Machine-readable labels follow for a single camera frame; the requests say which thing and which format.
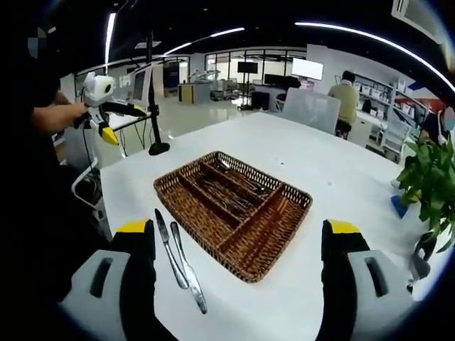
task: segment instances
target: butter knife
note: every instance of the butter knife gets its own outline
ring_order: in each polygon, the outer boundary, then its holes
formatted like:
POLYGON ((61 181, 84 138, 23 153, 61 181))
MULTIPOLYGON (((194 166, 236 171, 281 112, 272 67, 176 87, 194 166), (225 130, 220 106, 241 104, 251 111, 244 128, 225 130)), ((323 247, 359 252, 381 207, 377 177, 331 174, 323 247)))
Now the butter knife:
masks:
POLYGON ((200 288, 200 284, 194 269, 191 265, 187 262, 185 254, 183 253, 182 241, 180 239, 180 232, 178 231, 178 225, 176 222, 171 223, 171 232, 173 235, 173 240, 176 242, 178 255, 180 256, 180 260, 183 265, 183 272, 185 272, 186 279, 188 280, 188 284, 191 289, 191 293, 193 294, 196 303, 199 306, 200 311, 202 314, 207 313, 207 303, 205 302, 205 297, 200 288))
POLYGON ((166 249, 166 252, 168 254, 169 261, 171 262, 171 268, 174 276, 176 277, 177 284, 182 289, 188 289, 188 281, 186 280, 185 275, 183 275, 182 271, 180 270, 180 267, 178 266, 176 259, 172 254, 171 248, 169 247, 169 233, 166 228, 166 223, 164 222, 163 216, 157 209, 155 209, 155 216, 156 223, 158 224, 159 233, 161 235, 161 238, 163 239, 164 248, 166 249))

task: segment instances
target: microphone stand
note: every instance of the microphone stand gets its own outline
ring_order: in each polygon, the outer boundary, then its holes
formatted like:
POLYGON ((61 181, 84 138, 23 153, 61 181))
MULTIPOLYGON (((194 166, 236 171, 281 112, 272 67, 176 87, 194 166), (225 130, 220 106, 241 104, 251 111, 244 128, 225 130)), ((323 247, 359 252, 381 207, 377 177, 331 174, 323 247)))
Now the microphone stand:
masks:
MULTIPOLYGON (((152 56, 152 43, 154 35, 152 32, 147 35, 147 64, 151 63, 152 56)), ((154 90, 154 69, 151 67, 150 72, 150 86, 149 86, 149 111, 151 118, 151 127, 154 131, 155 142, 150 145, 149 155, 156 156, 162 153, 165 153, 169 150, 169 144, 161 142, 161 137, 159 136, 158 120, 156 119, 159 115, 159 107, 155 104, 155 90, 154 90)))

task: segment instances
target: robotic arm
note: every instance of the robotic arm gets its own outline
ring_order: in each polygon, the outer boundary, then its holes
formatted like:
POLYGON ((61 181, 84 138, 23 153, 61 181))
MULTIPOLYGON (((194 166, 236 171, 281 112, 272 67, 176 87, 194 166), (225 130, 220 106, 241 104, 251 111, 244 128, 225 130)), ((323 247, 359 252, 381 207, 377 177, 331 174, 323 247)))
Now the robotic arm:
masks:
POLYGON ((147 115, 140 106, 114 99, 114 78, 109 76, 96 76, 89 72, 84 81, 82 100, 88 106, 87 115, 82 117, 85 121, 89 119, 90 127, 98 132, 103 141, 117 146, 119 141, 114 130, 105 119, 108 112, 134 117, 145 117, 147 115))

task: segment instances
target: computer screen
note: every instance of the computer screen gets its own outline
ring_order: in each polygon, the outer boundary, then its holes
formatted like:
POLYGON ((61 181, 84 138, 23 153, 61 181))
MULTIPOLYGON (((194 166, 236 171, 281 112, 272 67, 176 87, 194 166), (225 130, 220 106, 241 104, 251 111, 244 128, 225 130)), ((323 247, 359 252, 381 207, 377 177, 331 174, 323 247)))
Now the computer screen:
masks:
POLYGON ((144 90, 145 71, 138 72, 134 77, 133 99, 142 100, 144 90))
POLYGON ((237 72, 238 73, 257 73, 257 63, 238 62, 237 72))
POLYGON ((271 75, 266 73, 264 75, 264 84, 267 85, 281 85, 284 82, 284 76, 271 75))
POLYGON ((310 60, 292 59, 292 72, 296 76, 313 78, 314 80, 322 80, 322 72, 324 65, 321 63, 311 62, 310 60))

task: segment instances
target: woven cutlery tray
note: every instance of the woven cutlery tray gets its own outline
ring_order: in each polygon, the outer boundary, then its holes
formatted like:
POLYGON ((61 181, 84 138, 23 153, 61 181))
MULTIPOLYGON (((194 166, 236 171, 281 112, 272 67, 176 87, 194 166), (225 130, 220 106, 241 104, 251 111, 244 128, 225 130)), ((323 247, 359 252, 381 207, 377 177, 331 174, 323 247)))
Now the woven cutlery tray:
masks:
POLYGON ((220 151, 154 183, 176 221, 248 283, 260 281, 294 237, 311 196, 220 151))

